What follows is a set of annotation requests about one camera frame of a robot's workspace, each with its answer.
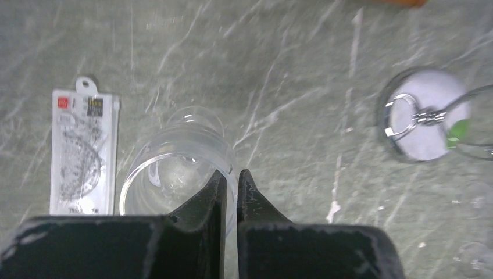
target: plastic packaging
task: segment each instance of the plastic packaging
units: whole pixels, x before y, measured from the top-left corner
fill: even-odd
[[[53,91],[51,191],[54,215],[112,215],[120,100],[79,77]]]

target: white vein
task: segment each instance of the white vein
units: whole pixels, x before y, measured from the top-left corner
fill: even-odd
[[[320,28],[322,27],[322,24],[328,19],[328,17],[333,13],[335,8],[342,2],[342,0],[335,0],[330,4],[330,6],[327,8],[327,10],[319,17],[319,20],[317,22],[317,26],[310,32],[308,36],[308,41],[313,39],[315,35],[320,31]]]
[[[363,20],[363,9],[361,8],[356,13],[356,16],[351,20],[354,26],[353,42],[351,44],[351,59],[349,63],[349,78],[353,77],[356,71],[356,58],[358,56],[359,37],[361,35],[361,22]]]
[[[195,22],[197,21],[197,19],[199,18],[200,14],[203,13],[207,7],[209,6],[210,4],[210,1],[207,2],[207,4],[205,5],[200,5],[199,8],[197,9],[197,12],[195,13],[195,17],[194,19],[192,20],[192,23],[190,24],[190,27],[188,28],[188,31],[187,33],[185,34],[185,36],[183,36],[183,38],[181,38],[179,41],[175,42],[174,44],[172,44],[168,50],[166,51],[166,53],[163,55],[163,58],[161,59],[161,62],[159,63],[159,66],[158,66],[158,70],[156,72],[156,74],[159,74],[161,72],[161,70],[163,69],[169,55],[174,51],[175,48],[177,48],[178,46],[180,46],[187,38],[188,36],[190,35],[190,32],[192,31],[192,28],[194,28],[195,26]]]
[[[33,205],[30,205],[26,211],[24,212],[24,214],[22,215],[20,221],[19,221],[19,224],[24,222],[24,220],[27,218],[27,215],[29,214],[29,211],[31,210],[31,207],[33,207]]]
[[[458,234],[459,232],[462,232],[462,229],[456,230],[455,232],[456,232],[456,234]],[[454,244],[455,241],[456,241],[455,236],[450,237],[449,241],[447,241],[442,254],[440,255],[440,257],[438,258],[438,260],[435,262],[435,264],[433,265],[433,267],[430,270],[430,275],[428,276],[429,279],[433,279],[433,275],[435,275],[435,273],[437,272],[438,268],[440,267],[440,265],[442,264],[442,262],[446,258],[445,255],[451,249],[452,244]]]
[[[235,144],[233,145],[233,149],[240,143],[242,143],[242,141],[244,141],[245,139],[247,139],[248,137],[250,137],[251,135],[255,134],[255,133],[258,133],[260,130],[264,130],[270,126],[272,126],[278,119],[278,116],[279,116],[279,113],[281,113],[282,111],[290,108],[292,105],[294,105],[295,103],[299,102],[300,100],[303,100],[303,99],[306,99],[306,98],[309,98],[309,97],[312,97],[312,96],[318,96],[318,95],[322,95],[321,94],[322,92],[322,88],[320,87],[317,87],[313,90],[310,90],[306,93],[304,93],[303,95],[289,101],[288,103],[285,103],[281,106],[278,106],[277,108],[275,108],[269,115],[267,115],[266,117],[260,119],[259,121],[257,122],[253,122],[252,123],[252,127],[255,126],[255,127],[258,127],[260,125],[264,125],[264,126],[261,126],[261,128],[257,128],[256,130],[253,130],[251,132],[247,132],[245,133],[245,135],[243,137],[241,137],[240,139],[236,140]]]
[[[337,188],[339,187],[339,176],[341,175],[341,161],[342,154],[337,156],[337,161],[335,164],[335,173],[334,173],[334,183],[332,188],[332,202],[330,203],[330,210],[328,211],[328,215],[326,220],[329,224],[334,221],[334,215],[341,210],[341,206],[337,203]]]
[[[55,17],[53,18],[53,27],[56,27],[56,24],[58,23],[58,18],[60,18],[60,12],[62,11],[62,5],[63,5],[63,2],[60,2],[60,4],[58,4],[58,7],[56,7],[56,12],[55,12]]]
[[[40,157],[40,156],[38,156],[38,154],[40,153],[40,151],[43,147],[46,147],[46,141],[47,141],[48,137],[51,135],[51,128],[52,128],[52,125],[50,125],[48,127],[48,129],[46,129],[44,138],[42,139],[42,141],[38,145],[38,148],[36,149],[36,152],[34,153],[33,159],[31,159],[29,166],[27,166],[27,170],[22,175],[22,180],[20,182],[19,189],[22,189],[24,187],[24,184],[26,183],[27,179],[29,178],[31,169],[34,167],[36,161],[43,160],[44,157]]]
[[[239,24],[239,23],[242,23],[243,20],[245,20],[245,18],[250,15],[252,12],[254,12],[255,10],[257,10],[257,8],[260,6],[260,4],[263,2],[263,0],[259,0],[255,5],[253,5],[249,11],[247,11],[246,13],[244,13],[240,19],[238,19],[238,21],[234,22],[229,28],[228,30],[226,30],[226,32],[224,32],[224,35],[223,35],[223,38],[226,38],[228,37],[232,32],[233,30],[236,28],[236,26]]]
[[[116,51],[115,20],[111,23],[111,40],[113,42],[113,52]]]
[[[130,69],[134,70],[134,5],[130,0]]]
[[[11,59],[11,63],[7,65],[6,67],[3,67],[2,71],[0,71],[0,76],[4,77],[7,74],[9,74],[11,71],[13,71],[15,68],[17,68],[19,65],[21,65],[29,56],[38,54],[45,49],[51,47],[52,45],[56,44],[58,41],[60,41],[63,36],[65,36],[66,31],[61,31],[54,36],[41,40],[39,43],[36,44],[35,47],[29,49],[16,59]]]
[[[246,163],[246,166],[247,166],[247,167],[248,167],[248,166],[250,166],[250,162],[251,162],[251,161],[252,161],[252,159],[253,159],[253,155],[255,154],[255,152],[257,151],[257,148],[259,147],[259,142],[260,142],[260,139],[261,139],[261,137],[262,137],[262,134],[263,134],[264,130],[265,130],[265,129],[261,129],[260,134],[259,134],[259,136],[257,137],[257,142],[255,143],[255,147],[253,148],[252,153],[250,154],[250,158],[248,158],[248,161],[247,161],[247,163]]]
[[[493,42],[493,38],[492,38],[493,30],[490,30],[487,33],[485,33],[485,30],[484,30],[485,26],[487,25],[488,21],[490,20],[490,14],[491,14],[492,7],[493,6],[490,5],[489,9],[485,9],[485,13],[481,17],[480,22],[478,24],[478,27],[476,28],[476,33],[475,33],[473,39],[471,40],[469,46],[467,47],[466,51],[462,55],[460,55],[460,56],[450,60],[446,64],[444,64],[442,66],[442,68],[448,67],[453,62],[459,61],[459,60],[469,56],[471,53],[476,51],[476,49],[479,49],[482,46]]]
[[[402,204],[406,200],[406,198],[409,195],[409,191],[412,188],[413,182],[415,181],[416,177],[421,173],[421,170],[423,169],[423,166],[419,166],[416,171],[411,175],[411,178],[409,179],[405,189],[404,193],[399,197],[399,200],[397,201],[397,204],[395,205],[394,209],[392,210],[392,213],[388,216],[387,220],[384,223],[384,228],[388,229],[388,226],[392,223],[395,215],[397,214],[397,211],[401,208]]]
[[[120,163],[117,165],[117,167],[116,167],[116,176],[118,176],[118,174],[120,173],[120,171],[122,170],[122,168],[128,163],[128,160],[130,160],[130,157],[132,157],[132,155],[133,155],[132,152],[134,152],[134,150],[135,150],[135,145],[132,146],[132,149],[128,153],[128,155],[125,158],[125,160],[120,161]]]

